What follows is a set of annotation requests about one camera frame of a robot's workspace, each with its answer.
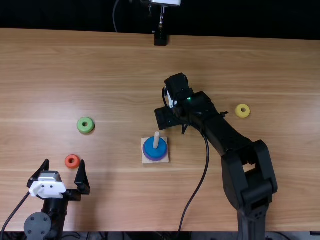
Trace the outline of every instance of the toy ring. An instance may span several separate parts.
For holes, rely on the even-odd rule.
[[[250,108],[245,104],[239,104],[235,108],[235,114],[242,119],[245,119],[250,115]]]
[[[95,128],[95,123],[89,117],[82,117],[79,119],[78,123],[76,124],[76,127],[78,128],[80,133],[88,134],[92,132],[92,130]]]
[[[80,158],[72,154],[65,158],[64,163],[68,168],[76,169],[80,165]]]

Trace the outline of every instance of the blue ring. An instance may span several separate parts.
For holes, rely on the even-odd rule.
[[[147,159],[151,161],[160,161],[163,159],[168,152],[168,146],[165,140],[163,140],[161,137],[159,139],[159,145],[158,148],[154,148],[154,139],[155,137],[150,137],[147,139],[143,144],[143,153],[146,156]]]

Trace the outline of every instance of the black cable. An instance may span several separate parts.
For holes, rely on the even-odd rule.
[[[280,236],[284,237],[286,240],[291,240],[288,236],[284,235],[282,232],[279,231],[273,231],[274,234],[279,234]]]
[[[73,231],[72,233],[77,234],[77,236],[72,235],[72,234],[68,234],[68,235],[64,235],[61,239],[64,239],[64,238],[66,238],[66,237],[74,237],[74,238],[76,238],[76,239],[81,239],[81,235],[80,235],[78,232]]]
[[[119,0],[116,0],[114,3],[114,6],[113,6],[113,10],[112,10],[113,27],[114,27],[114,31],[116,33],[118,32],[118,30],[117,30],[117,26],[116,26],[115,14],[116,14],[116,8],[117,8],[118,3],[119,3]]]
[[[209,167],[209,159],[210,159],[209,143],[208,143],[207,137],[206,137],[204,134],[202,134],[202,133],[201,133],[201,135],[202,135],[202,137],[203,137],[203,139],[204,139],[204,141],[205,141],[205,147],[206,147],[206,162],[205,162],[204,172],[203,172],[203,174],[202,174],[202,177],[201,177],[201,180],[200,180],[198,186],[196,187],[194,193],[192,194],[190,200],[188,201],[188,203],[186,204],[186,206],[185,206],[185,208],[184,208],[184,211],[183,211],[183,214],[182,214],[182,217],[181,217],[181,221],[180,221],[179,230],[178,230],[178,232],[177,232],[176,237],[178,237],[178,236],[179,236],[179,233],[181,232],[182,223],[183,223],[183,221],[184,221],[184,218],[185,218],[185,214],[186,214],[186,212],[187,212],[187,209],[188,209],[189,205],[191,204],[192,200],[194,199],[194,197],[196,196],[197,192],[199,191],[202,183],[204,182],[205,177],[206,177],[206,174],[207,174],[207,171],[208,171],[208,167]]]
[[[166,107],[168,107],[167,101],[166,101],[166,97],[165,97],[165,88],[162,88],[162,100],[163,103]]]
[[[24,204],[24,202],[26,201],[26,199],[29,197],[30,192],[27,192],[26,195],[22,198],[21,202],[18,204],[18,206],[16,206],[16,208],[13,210],[13,212],[11,213],[11,215],[8,217],[8,219],[5,221],[2,230],[1,230],[1,235],[0,235],[0,240],[4,239],[4,233],[6,230],[6,227],[8,225],[8,223],[10,222],[10,220],[14,217],[14,215],[16,214],[16,212],[19,210],[19,208],[22,206],[22,204]]]

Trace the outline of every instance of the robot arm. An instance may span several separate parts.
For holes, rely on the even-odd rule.
[[[169,106],[155,110],[160,130],[182,125],[182,134],[192,126],[204,134],[221,156],[224,192],[237,210],[238,240],[264,240],[266,214],[278,190],[267,145],[252,142],[233,129],[202,91],[194,93],[187,77],[179,73],[164,81],[163,94]],[[255,164],[244,172],[243,165]]]
[[[85,161],[81,160],[74,183],[77,189],[66,189],[57,171],[49,171],[49,160],[28,180],[32,197],[44,200],[41,212],[29,216],[24,223],[28,240],[59,240],[62,237],[69,201],[80,202],[90,194]]]

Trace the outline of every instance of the wood grain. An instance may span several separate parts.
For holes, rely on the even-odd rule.
[[[320,229],[320,42],[0,29],[0,226],[28,190],[42,162],[74,188],[64,159],[86,162],[91,195],[71,202],[65,231],[176,231],[205,166],[193,129],[162,131],[170,163],[142,165],[141,138],[157,130],[164,80],[183,72],[226,120],[269,147],[278,181],[268,231]],[[235,107],[251,115],[237,118]],[[77,130],[88,116],[96,129]],[[222,187],[221,160],[210,149],[206,179],[185,216],[184,231],[237,231]],[[7,227],[22,231],[42,209],[29,198]]]

